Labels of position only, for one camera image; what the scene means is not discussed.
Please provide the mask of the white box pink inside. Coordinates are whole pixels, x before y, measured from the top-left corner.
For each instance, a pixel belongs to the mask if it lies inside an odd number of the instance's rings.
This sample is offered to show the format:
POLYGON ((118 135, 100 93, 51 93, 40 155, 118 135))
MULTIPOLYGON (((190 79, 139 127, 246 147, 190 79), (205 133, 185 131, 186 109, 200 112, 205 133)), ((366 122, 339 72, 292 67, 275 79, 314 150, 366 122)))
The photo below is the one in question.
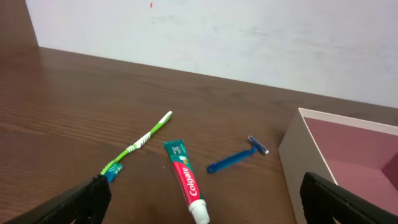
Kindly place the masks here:
POLYGON ((397 127, 300 108, 278 151, 297 223, 306 172, 397 214, 397 127))

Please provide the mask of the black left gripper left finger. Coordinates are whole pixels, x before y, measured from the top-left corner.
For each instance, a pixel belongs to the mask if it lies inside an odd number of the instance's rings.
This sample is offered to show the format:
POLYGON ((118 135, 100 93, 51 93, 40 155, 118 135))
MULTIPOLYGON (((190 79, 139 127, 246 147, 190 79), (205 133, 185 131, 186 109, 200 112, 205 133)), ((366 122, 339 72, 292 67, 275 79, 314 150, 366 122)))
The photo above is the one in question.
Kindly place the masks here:
POLYGON ((96 175, 6 224, 101 224, 111 196, 107 178, 96 175))

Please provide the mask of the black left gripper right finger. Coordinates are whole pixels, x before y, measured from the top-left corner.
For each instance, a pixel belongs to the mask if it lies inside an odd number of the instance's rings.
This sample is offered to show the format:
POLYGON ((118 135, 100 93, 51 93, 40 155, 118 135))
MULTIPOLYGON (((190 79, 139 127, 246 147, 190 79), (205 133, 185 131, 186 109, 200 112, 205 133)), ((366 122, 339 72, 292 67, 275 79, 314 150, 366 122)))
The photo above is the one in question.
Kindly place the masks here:
POLYGON ((308 224, 397 224, 387 212, 322 176, 307 172, 300 187, 304 217, 308 224))

